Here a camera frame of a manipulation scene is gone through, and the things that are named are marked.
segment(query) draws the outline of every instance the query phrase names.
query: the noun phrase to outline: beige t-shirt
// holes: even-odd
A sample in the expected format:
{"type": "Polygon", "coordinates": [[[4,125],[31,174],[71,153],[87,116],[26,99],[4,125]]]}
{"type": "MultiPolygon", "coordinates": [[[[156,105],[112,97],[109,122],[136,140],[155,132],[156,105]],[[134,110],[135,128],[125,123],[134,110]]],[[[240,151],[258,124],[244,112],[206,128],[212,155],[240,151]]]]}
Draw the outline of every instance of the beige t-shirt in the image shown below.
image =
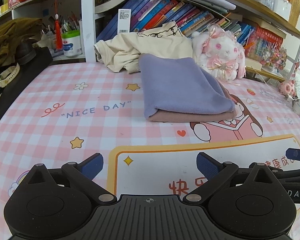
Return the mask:
{"type": "Polygon", "coordinates": [[[138,59],[143,53],[173,59],[193,57],[191,39],[175,22],[141,33],[119,33],[112,40],[98,41],[94,47],[97,60],[116,73],[122,68],[129,74],[140,71],[138,59]]]}

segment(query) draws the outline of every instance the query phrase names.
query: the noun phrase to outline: barcode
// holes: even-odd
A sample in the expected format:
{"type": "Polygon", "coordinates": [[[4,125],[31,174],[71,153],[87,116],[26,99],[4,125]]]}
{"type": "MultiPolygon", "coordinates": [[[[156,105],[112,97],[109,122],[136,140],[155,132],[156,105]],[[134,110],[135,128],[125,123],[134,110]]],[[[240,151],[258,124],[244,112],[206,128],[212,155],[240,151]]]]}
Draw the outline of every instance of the barcode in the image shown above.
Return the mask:
{"type": "Polygon", "coordinates": [[[129,11],[120,11],[120,19],[128,19],[129,18],[129,11]]]}

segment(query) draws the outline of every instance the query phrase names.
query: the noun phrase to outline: purple fabric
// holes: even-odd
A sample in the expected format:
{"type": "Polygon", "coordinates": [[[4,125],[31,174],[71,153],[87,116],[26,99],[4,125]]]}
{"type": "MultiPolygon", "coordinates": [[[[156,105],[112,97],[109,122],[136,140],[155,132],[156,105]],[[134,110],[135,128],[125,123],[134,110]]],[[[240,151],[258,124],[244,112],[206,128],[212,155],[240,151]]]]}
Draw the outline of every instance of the purple fabric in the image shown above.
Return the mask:
{"type": "Polygon", "coordinates": [[[145,118],[158,109],[190,114],[234,111],[218,81],[192,58],[166,59],[151,54],[139,58],[145,101],[145,118]]]}

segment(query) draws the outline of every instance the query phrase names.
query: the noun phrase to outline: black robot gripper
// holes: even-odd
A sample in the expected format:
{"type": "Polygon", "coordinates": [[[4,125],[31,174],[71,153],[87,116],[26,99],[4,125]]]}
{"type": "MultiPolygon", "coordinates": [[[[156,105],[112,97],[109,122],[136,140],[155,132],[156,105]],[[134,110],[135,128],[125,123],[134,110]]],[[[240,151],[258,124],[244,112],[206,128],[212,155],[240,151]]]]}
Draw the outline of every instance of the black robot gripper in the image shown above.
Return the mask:
{"type": "MultiPolygon", "coordinates": [[[[300,149],[286,155],[300,160],[300,149]]],[[[11,240],[290,239],[300,170],[264,163],[239,168],[203,152],[196,164],[208,181],[183,200],[178,195],[117,200],[92,181],[103,168],[99,153],[61,169],[36,164],[4,208],[11,240]]]]}

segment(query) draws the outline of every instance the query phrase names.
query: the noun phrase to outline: red tassel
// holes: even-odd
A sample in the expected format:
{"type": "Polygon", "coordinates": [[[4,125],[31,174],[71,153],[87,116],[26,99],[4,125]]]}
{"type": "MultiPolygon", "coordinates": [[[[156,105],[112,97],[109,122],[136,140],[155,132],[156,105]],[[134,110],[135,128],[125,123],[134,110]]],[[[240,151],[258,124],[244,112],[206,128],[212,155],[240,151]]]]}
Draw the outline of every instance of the red tassel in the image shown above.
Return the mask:
{"type": "Polygon", "coordinates": [[[56,49],[62,49],[62,39],[61,39],[60,25],[58,20],[56,20],[55,30],[56,30],[56,49]]]}

